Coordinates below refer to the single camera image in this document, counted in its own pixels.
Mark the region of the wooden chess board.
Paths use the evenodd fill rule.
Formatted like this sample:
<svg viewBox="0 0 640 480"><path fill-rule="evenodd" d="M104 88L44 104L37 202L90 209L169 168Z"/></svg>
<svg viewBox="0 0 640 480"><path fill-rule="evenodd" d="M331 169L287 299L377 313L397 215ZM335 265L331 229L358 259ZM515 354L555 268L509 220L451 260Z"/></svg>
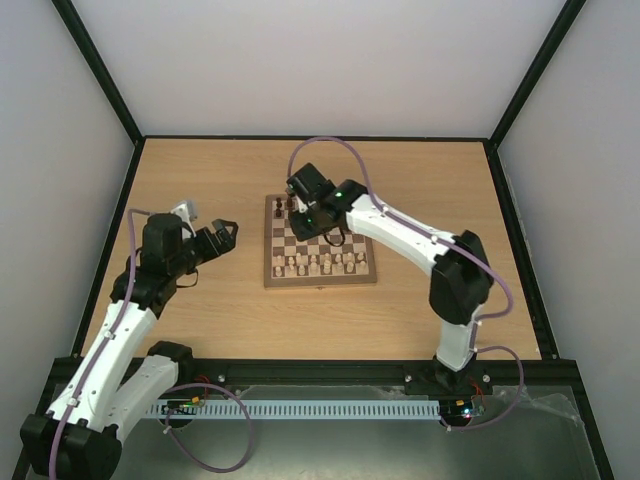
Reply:
<svg viewBox="0 0 640 480"><path fill-rule="evenodd" d="M276 209L276 200L282 201L282 208ZM286 196L283 194L272 194L265 198L265 223L264 223L264 286L267 288L297 288L297 287L331 287L331 286L355 286L370 285L377 282L376 261L372 240L359 234L354 234L348 230L343 230L346 241L343 246L329 246L322 236L314 237L310 240L299 241L293 234L289 222L289 210L286 205ZM346 263L347 253L353 254L353 261ZM364 253L364 261L358 262L358 253ZM306 268L305 276L298 276L298 266L296 254L300 253L304 257ZM331 274L323 274L323 257L325 254L331 256ZM342 263L335 263L335 256L342 256ZM278 265L275 258L282 256L282 276L274 276L274 268ZM310 256L316 255L318 264L318 274L309 274ZM285 275L288 264L288 257L295 259L296 274L292 277ZM355 267L353 274L346 272L348 264ZM359 275L357 265L366 266L366 273Z"/></svg>

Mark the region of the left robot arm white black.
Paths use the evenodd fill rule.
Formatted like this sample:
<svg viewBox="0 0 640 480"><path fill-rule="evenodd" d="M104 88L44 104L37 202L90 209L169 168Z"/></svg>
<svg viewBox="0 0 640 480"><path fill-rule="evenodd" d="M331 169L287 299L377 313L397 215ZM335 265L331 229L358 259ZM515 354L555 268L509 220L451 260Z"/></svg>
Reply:
<svg viewBox="0 0 640 480"><path fill-rule="evenodd" d="M195 230L187 204L150 214L116 279L102 326L80 366L41 415L29 415L20 438L33 471L50 479L109 479L124 443L148 408L191 378L190 348L159 342L138 371L124 377L142 340L183 276L236 246L238 225L216 219Z"/></svg>

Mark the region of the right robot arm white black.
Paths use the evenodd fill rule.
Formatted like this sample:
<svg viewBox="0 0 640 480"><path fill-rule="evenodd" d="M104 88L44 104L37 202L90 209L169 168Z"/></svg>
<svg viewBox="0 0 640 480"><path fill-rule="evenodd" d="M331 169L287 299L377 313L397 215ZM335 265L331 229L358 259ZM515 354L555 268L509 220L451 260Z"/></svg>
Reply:
<svg viewBox="0 0 640 480"><path fill-rule="evenodd" d="M398 253L430 279L429 305L441 320L432 381L455 392L471 379L479 314L494 280L479 262L487 261L479 237L440 231L383 203L354 180L336 186L307 163L286 181L294 203L290 224L300 241L338 228L368 237Z"/></svg>

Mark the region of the left controller board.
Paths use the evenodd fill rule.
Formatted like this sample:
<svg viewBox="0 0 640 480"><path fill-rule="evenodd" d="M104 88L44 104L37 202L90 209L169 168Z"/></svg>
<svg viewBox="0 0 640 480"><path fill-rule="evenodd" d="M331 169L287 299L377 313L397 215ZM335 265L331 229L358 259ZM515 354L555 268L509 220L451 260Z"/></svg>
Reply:
<svg viewBox="0 0 640 480"><path fill-rule="evenodd" d="M195 415L205 406L206 399L204 397L167 400L166 403L160 407L160 415Z"/></svg>

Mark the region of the controller board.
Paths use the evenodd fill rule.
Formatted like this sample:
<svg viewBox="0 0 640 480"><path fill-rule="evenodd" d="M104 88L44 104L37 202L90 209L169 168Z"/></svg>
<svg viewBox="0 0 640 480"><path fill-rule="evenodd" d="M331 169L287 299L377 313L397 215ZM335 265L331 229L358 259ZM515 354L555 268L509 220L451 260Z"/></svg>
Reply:
<svg viewBox="0 0 640 480"><path fill-rule="evenodd" d="M204 397L167 400L166 403L160 407L160 415L195 415L205 406L206 399Z"/></svg>
<svg viewBox="0 0 640 480"><path fill-rule="evenodd" d="M480 397L440 400L439 407L442 417L472 418L484 414L486 402Z"/></svg>

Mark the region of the right controller board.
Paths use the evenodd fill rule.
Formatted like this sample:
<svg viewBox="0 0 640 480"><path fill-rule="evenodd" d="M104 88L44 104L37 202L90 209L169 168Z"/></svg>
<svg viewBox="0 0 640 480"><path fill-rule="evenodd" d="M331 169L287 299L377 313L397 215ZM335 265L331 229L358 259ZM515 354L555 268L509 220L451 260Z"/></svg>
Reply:
<svg viewBox="0 0 640 480"><path fill-rule="evenodd" d="M480 397L440 400L439 407L442 417L472 418L484 414L486 402Z"/></svg>

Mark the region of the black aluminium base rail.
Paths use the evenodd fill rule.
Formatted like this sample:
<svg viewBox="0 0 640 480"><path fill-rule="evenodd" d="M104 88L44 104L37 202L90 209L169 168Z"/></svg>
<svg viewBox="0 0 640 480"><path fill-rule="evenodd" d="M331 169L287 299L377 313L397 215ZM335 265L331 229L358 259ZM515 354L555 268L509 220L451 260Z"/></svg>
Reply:
<svg viewBox="0 0 640 480"><path fill-rule="evenodd" d="M80 365L80 358L54 360L45 392L60 393ZM572 360L523 360L524 385L533 387L570 387L583 394L585 388L577 364ZM517 386L519 369L515 360L476 360L468 373L448 375L445 383L436 378L432 360L417 361L302 361L302 360L225 360L196 359L191 377L206 378L232 390L249 386L375 386L404 387L409 395L430 397L471 395L477 385L483 393L494 386Z"/></svg>

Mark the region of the black cage frame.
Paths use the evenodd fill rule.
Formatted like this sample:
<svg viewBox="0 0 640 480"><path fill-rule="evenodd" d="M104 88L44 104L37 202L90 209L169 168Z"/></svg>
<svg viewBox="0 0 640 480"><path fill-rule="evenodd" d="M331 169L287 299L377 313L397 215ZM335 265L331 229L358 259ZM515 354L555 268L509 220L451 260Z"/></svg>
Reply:
<svg viewBox="0 0 640 480"><path fill-rule="evenodd" d="M134 151L129 162L123 187L119 194L115 213L111 220L104 248L101 252L100 261L91 285L89 296L79 323L78 331L74 339L71 354L67 357L80 358L81 340L84 341L88 335L89 314L95 310L98 290L102 286L107 268L107 256L112 253L116 240L116 221L120 221L125 216L125 200L128 200L134 177L141 160L143 147L150 139L186 139L186 140L301 140L304 136L282 136L282 135L143 135L131 115L126 103L116 86L106 64L104 63L98 49L96 48L90 33L86 29L76 7L72 1L51 1L64 23L67 31L73 38L76 46L82 54L86 64L100 85L106 99L116 113L121 124L124 126L127 135L134 145ZM526 300L531 323L536 336L538 347L542 347L542 359L561 359L559 350L552 333L551 324L548 318L546 307L542 299L539 284L534 273L531 262L531 254L526 246L524 227L522 226L516 212L514 196L507 185L507 176L504 171L498 148L507 136L507 133L515 123L515 120L525 106L531 93L534 91L538 81L551 62L556 51L562 44L566 35L570 31L576 18L578 17L586 1L565 1L560 13L555 19L552 27L547 33L541 47L536 53L534 60L526 71L516 92L510 100L504 114L497 127L489 138L465 138L465 137L373 137L373 136L347 136L346 140L356 141L381 141L399 142L407 140L411 142L482 142L487 158L488 168L492 176L497 200L500 205L501 214L509 238L511 251L514 254L515 266L519 279L523 286L524 298ZM583 394L574 393L578 413L585 422L586 438L594 460L595 467L600 479L614 479L612 469L600 437L595 417L585 392ZM45 387L36 414L43 414L45 400L51 399L51 394L45 392Z"/></svg>

